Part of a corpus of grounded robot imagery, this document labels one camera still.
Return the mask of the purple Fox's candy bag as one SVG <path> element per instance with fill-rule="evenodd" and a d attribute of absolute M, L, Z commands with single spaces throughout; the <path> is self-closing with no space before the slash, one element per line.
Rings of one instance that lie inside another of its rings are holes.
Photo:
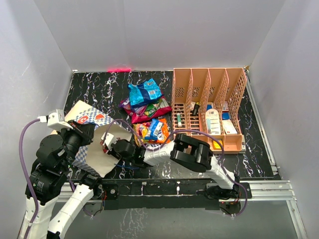
<path fill-rule="evenodd" d="M 132 116 L 133 114 L 136 114 L 138 116 L 143 115 L 147 106 L 141 106 L 141 107 L 132 107 L 130 104 L 130 99 L 127 97 L 125 100 L 121 101 L 118 107 L 125 110 L 125 112 Z"/>

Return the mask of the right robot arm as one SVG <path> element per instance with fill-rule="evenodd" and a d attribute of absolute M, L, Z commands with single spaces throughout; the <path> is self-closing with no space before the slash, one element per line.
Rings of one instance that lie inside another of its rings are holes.
<path fill-rule="evenodd" d="M 178 134 L 174 141 L 163 146 L 145 149 L 126 139 L 105 133 L 101 143 L 106 154 L 127 161 L 138 168 L 153 167 L 172 160 L 193 172 L 205 173 L 215 182 L 214 186 L 206 188 L 209 198 L 228 200 L 240 196 L 238 177 L 218 163 L 209 144 L 202 140 Z"/>

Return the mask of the pink snack bag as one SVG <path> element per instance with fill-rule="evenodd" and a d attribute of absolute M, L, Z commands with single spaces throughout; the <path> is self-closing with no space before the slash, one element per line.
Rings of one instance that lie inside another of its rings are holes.
<path fill-rule="evenodd" d="M 129 98 L 127 98 L 126 100 L 121 101 L 120 107 L 131 117 L 131 122 L 133 124 L 150 121 L 172 111 L 172 108 L 165 97 L 161 97 L 154 103 L 137 108 L 131 107 Z"/>

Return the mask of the small blue candy pack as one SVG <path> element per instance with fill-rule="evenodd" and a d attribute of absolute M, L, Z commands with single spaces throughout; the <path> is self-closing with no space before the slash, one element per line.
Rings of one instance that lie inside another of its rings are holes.
<path fill-rule="evenodd" d="M 163 122 L 157 119 L 152 119 L 152 122 L 148 128 L 148 131 L 144 139 L 153 140 L 153 141 L 163 140 L 164 139 L 163 132 L 162 132 L 163 126 L 164 126 Z"/>

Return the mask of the orange Fox's candy bag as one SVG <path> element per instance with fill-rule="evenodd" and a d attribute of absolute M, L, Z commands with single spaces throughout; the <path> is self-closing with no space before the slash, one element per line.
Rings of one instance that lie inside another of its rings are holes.
<path fill-rule="evenodd" d="M 161 122 L 164 123 L 164 126 L 162 128 L 162 132 L 163 132 L 163 137 L 164 139 L 163 140 L 158 140 L 158 141 L 153 141 L 153 140 L 145 140 L 144 137 L 146 136 L 146 133 L 148 131 L 148 128 L 152 122 L 149 121 L 149 122 L 144 122 L 144 123 L 138 123 L 138 124 L 135 124 L 134 125 L 134 131 L 135 133 L 137 133 L 137 135 L 139 136 L 139 138 L 141 140 L 138 139 L 138 137 L 136 135 L 134 135 L 134 138 L 135 138 L 135 143 L 138 145 L 138 146 L 141 146 L 142 143 L 143 144 L 163 144 L 163 143 L 169 143 L 170 142 L 170 139 L 169 139 L 169 131 L 168 131 L 168 126 L 167 126 L 167 122 L 166 122 L 166 119 L 157 119 Z"/>

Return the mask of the blue snack bag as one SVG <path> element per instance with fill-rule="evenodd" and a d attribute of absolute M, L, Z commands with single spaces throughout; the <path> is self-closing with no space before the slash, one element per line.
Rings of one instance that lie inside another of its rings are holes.
<path fill-rule="evenodd" d="M 131 107 L 142 107 L 156 102 L 163 93 L 154 79 L 149 79 L 141 84 L 128 84 L 129 100 Z"/>

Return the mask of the green Fox's candy bag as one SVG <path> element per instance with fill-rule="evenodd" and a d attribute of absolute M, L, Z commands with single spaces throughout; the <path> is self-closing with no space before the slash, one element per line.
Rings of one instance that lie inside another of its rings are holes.
<path fill-rule="evenodd" d="M 147 105 L 144 115 L 149 118 L 152 117 L 161 108 L 162 102 L 162 99 L 158 99 L 156 102 Z"/>

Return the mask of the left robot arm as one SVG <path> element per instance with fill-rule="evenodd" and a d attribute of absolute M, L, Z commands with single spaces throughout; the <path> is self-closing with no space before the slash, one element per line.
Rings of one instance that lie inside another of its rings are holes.
<path fill-rule="evenodd" d="M 26 210 L 18 234 L 20 239 L 62 239 L 72 221 L 91 199 L 103 193 L 101 178 L 86 173 L 79 181 L 72 196 L 54 219 L 54 205 L 67 181 L 71 164 L 79 149 L 93 141 L 96 124 L 80 124 L 70 120 L 70 129 L 63 128 L 56 134 L 42 139 L 36 160 L 28 173 L 23 158 L 24 128 L 19 139 L 19 157 L 27 186 Z"/>

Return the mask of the blue checkered paper bag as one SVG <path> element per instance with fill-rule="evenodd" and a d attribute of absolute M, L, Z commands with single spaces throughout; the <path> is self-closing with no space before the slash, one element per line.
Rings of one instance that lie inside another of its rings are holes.
<path fill-rule="evenodd" d="M 83 101 L 78 101 L 71 111 L 64 116 L 67 123 L 70 120 L 75 120 L 78 123 L 90 122 L 96 125 L 93 142 L 79 149 L 72 162 L 72 166 L 78 167 L 94 176 L 105 177 L 119 163 L 118 159 L 105 154 L 100 144 L 101 136 L 105 133 L 113 119 Z"/>

